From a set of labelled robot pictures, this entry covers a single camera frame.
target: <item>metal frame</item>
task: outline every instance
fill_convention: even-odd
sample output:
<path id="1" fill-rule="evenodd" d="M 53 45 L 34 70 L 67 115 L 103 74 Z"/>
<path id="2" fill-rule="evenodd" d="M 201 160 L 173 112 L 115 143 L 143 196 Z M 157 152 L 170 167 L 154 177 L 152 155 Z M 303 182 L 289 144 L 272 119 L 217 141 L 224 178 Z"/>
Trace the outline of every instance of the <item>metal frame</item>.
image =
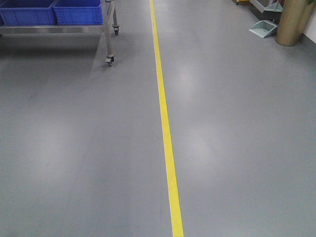
<path id="1" fill-rule="evenodd" d="M 103 25 L 88 26 L 0 26 L 1 34 L 51 34 L 51 33 L 104 33 L 107 45 L 106 62 L 111 66 L 114 62 L 114 51 L 111 43 L 110 28 L 113 27 L 116 35 L 119 33 L 119 24 L 114 0 L 102 0 Z"/>

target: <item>yellow floor line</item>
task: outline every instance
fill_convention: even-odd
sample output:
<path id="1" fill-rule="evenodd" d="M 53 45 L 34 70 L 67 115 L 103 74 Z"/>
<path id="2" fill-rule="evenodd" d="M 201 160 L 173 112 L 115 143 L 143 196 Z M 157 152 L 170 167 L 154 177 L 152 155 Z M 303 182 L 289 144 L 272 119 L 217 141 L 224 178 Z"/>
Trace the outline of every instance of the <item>yellow floor line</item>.
<path id="1" fill-rule="evenodd" d="M 167 171 L 167 180 L 168 180 L 172 233 L 173 233 L 173 237 L 183 237 L 184 233 L 183 233 L 183 226 L 182 226 L 180 200 L 179 200 L 176 169 L 175 169 L 175 163 L 174 163 L 174 157 L 173 157 L 173 148 L 172 148 L 172 140 L 171 140 L 171 133 L 170 133 L 166 94 L 164 90 L 154 0 L 150 0 L 150 9 L 151 9 L 152 25 L 153 25 L 156 70 L 157 70 L 158 90 L 159 90 L 159 103 L 160 103 L 160 113 L 161 113 L 161 123 L 162 123 L 162 133 L 163 133 L 164 154 L 165 154 L 165 159 L 166 159 L 166 171 Z"/>

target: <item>caster wheel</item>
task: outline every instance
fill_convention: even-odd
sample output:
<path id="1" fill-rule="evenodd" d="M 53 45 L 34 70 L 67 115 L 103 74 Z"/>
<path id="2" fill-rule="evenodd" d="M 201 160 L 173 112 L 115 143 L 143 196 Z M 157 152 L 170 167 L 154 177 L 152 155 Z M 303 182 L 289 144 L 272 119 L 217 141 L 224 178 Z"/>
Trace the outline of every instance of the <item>caster wheel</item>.
<path id="1" fill-rule="evenodd" d="M 112 27 L 113 27 L 115 35 L 118 36 L 119 35 L 119 25 L 112 25 Z"/>
<path id="2" fill-rule="evenodd" d="M 105 61 L 108 64 L 108 66 L 111 67 L 114 63 L 114 57 L 108 57 Z"/>

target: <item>epoxy floor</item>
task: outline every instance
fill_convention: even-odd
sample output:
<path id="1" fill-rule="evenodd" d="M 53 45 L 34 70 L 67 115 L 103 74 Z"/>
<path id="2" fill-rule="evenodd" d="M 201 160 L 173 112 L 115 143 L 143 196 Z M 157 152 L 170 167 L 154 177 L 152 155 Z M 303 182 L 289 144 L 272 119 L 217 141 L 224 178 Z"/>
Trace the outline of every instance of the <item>epoxy floor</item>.
<path id="1" fill-rule="evenodd" d="M 314 237 L 316 56 L 231 0 L 155 0 L 187 237 Z M 0 39 L 0 237 L 170 237 L 148 0 Z"/>

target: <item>blue storage bin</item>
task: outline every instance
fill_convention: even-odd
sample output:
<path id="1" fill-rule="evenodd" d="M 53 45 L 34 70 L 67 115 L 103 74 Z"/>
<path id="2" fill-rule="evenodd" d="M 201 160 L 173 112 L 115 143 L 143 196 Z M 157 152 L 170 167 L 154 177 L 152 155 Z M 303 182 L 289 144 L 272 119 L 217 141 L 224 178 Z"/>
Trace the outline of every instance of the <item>blue storage bin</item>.
<path id="1" fill-rule="evenodd" d="M 8 26 L 55 25 L 55 0 L 7 0 L 0 5 L 0 15 Z"/>
<path id="2" fill-rule="evenodd" d="M 58 25 L 102 25 L 100 0 L 59 0 L 54 6 Z"/>
<path id="3" fill-rule="evenodd" d="M 1 18 L 1 15 L 0 15 L 0 26 L 3 25 L 3 21 L 2 21 L 2 18 Z"/>

